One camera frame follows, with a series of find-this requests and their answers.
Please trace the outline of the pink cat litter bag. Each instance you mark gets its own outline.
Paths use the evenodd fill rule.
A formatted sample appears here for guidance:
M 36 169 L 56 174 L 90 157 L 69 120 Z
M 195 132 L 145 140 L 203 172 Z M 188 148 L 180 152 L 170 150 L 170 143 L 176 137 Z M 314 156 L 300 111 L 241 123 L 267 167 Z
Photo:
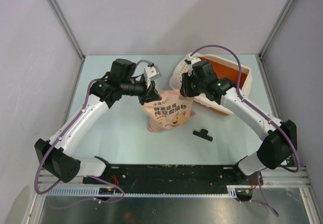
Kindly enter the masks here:
M 159 94 L 161 100 L 145 103 L 142 107 L 149 117 L 149 131 L 159 132 L 179 127 L 195 115 L 192 109 L 193 97 L 183 97 L 178 90 L 165 90 Z

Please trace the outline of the black bag clip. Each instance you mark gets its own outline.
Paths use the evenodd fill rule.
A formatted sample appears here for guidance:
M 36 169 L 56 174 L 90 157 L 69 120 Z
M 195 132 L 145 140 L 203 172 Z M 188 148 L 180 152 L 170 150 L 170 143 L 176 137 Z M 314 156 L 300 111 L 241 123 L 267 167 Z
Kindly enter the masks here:
M 210 142 L 213 141 L 213 137 L 208 134 L 207 129 L 201 129 L 200 131 L 194 130 L 192 134 L 199 137 L 199 138 L 202 138 L 204 140 L 207 140 L 207 141 L 210 141 Z

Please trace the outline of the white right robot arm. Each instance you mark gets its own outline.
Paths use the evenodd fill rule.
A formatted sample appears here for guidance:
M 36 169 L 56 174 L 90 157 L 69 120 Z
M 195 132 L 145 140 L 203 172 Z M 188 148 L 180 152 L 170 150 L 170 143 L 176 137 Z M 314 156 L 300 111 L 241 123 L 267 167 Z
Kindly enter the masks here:
M 182 75 L 180 93 L 183 97 L 205 95 L 208 100 L 232 111 L 262 141 L 258 151 L 237 162 L 238 168 L 233 171 L 236 183 L 245 184 L 251 174 L 262 169 L 274 170 L 296 154 L 296 125 L 291 120 L 283 122 L 258 108 L 230 79 L 219 79 L 209 61 L 192 57 L 184 64 L 188 71 Z

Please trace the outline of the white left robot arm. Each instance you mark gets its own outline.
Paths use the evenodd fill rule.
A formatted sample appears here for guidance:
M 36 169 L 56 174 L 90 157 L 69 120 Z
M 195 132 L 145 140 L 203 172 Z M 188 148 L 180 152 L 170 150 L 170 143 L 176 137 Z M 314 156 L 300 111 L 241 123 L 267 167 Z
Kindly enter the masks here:
M 77 145 L 91 126 L 122 96 L 136 96 L 141 105 L 159 101 L 155 81 L 161 77 L 157 65 L 147 62 L 143 73 L 134 76 L 138 64 L 126 59 L 113 61 L 111 69 L 89 83 L 84 103 L 48 140 L 39 139 L 34 147 L 40 168 L 68 183 L 76 176 L 94 176 L 107 183 L 112 172 L 99 157 L 79 160 L 73 157 Z

